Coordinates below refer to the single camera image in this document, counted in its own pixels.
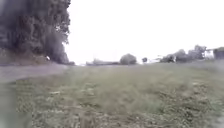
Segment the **overcast sky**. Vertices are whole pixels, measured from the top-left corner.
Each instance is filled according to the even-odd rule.
[[[155,58],[195,44],[224,46],[223,0],[72,0],[69,58]]]

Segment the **foliage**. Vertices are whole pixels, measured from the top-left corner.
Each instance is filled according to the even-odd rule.
[[[143,63],[146,63],[147,61],[148,61],[148,58],[147,57],[142,58],[142,62]]]
[[[196,45],[193,50],[189,50],[188,54],[183,49],[180,49],[174,54],[165,56],[160,62],[189,62],[194,60],[204,59],[203,53],[205,52],[205,46]]]
[[[224,59],[224,47],[220,47],[214,50],[215,58]]]
[[[121,57],[120,63],[123,65],[133,65],[133,64],[137,63],[137,59],[135,56],[133,56],[131,54],[126,54]]]
[[[9,49],[67,62],[62,43],[68,43],[69,5],[70,0],[7,0],[1,24],[9,30]]]

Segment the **grassy field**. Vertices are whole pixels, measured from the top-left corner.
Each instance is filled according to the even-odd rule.
[[[224,107],[223,65],[75,67],[10,87],[26,128],[204,128]]]

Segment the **shrub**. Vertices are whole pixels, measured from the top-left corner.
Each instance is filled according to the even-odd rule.
[[[133,64],[137,63],[137,59],[136,59],[135,56],[133,56],[131,54],[126,54],[126,55],[121,57],[120,63],[122,65],[133,65]]]

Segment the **treeline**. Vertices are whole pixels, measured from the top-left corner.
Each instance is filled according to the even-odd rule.
[[[169,54],[163,57],[160,62],[169,63],[169,62],[192,62],[195,60],[203,60],[206,58],[206,51],[211,51],[213,55],[213,59],[224,59],[224,47],[216,48],[216,49],[207,49],[206,46],[196,45],[194,49],[189,50],[186,53],[183,49]]]
[[[105,66],[105,65],[135,65],[137,58],[134,55],[123,55],[120,61],[102,61],[94,59],[92,62],[86,62],[86,66]]]

